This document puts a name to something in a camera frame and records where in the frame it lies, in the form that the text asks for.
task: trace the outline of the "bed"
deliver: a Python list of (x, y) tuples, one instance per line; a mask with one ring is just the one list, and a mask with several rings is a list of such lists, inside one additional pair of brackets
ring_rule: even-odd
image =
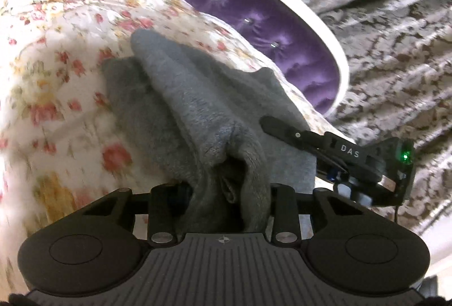
[[(221, 1), (199, 9), (214, 13)], [(315, 15), (306, 11), (314, 27), (326, 29), (320, 35), (272, 1), (255, 18), (249, 9), (237, 11), (234, 29), (184, 0), (0, 0), (0, 33), (7, 35), (0, 40), (0, 299), (26, 291), (17, 251), (31, 233), (117, 188), (148, 192), (169, 179), (124, 137), (99, 72), (106, 58), (131, 55), (128, 40), (137, 28), (153, 28), (244, 71), (272, 68), (311, 130), (342, 135), (320, 112), (334, 108), (346, 89), (343, 52)], [(226, 5), (222, 18), (231, 22)], [(261, 19), (264, 10), (274, 13)], [(287, 28), (271, 23), (284, 17)], [(248, 33), (240, 28), (247, 23)], [(139, 237), (145, 221), (136, 222)]]
[(349, 68), (336, 38), (299, 0), (186, 0), (273, 60), (320, 113), (343, 98)]

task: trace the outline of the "floral bedspread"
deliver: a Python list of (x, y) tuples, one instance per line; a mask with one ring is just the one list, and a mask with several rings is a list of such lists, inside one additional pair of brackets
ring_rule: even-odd
[(168, 179), (124, 138), (99, 72), (132, 55), (137, 28), (244, 71), (272, 68), (313, 131), (339, 134), (272, 61), (182, 0), (0, 0), (0, 14), (0, 300), (26, 291), (17, 251), (27, 236), (117, 188)]

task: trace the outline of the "round black pad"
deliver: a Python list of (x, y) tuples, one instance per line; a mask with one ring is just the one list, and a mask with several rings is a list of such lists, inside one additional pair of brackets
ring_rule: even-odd
[(382, 296), (425, 275), (430, 253), (413, 232), (377, 214), (336, 218), (308, 240), (306, 251), (313, 270), (333, 287)]
[(383, 264), (397, 255), (393, 240), (380, 235), (358, 235), (345, 243), (347, 253), (355, 260), (367, 264)]
[(87, 235), (69, 235), (56, 240), (50, 255), (59, 263), (77, 265), (94, 260), (102, 252), (102, 242)]
[(30, 287), (61, 296), (108, 289), (125, 280), (140, 260), (139, 240), (96, 216), (68, 217), (36, 232), (18, 256)]

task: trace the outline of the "black cable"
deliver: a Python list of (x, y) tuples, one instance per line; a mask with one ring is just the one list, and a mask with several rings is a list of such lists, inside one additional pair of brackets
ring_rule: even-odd
[(399, 216), (399, 208), (400, 208), (399, 205), (396, 205), (394, 207), (394, 223), (397, 223), (398, 220), (399, 220), (399, 218), (398, 218), (398, 216)]

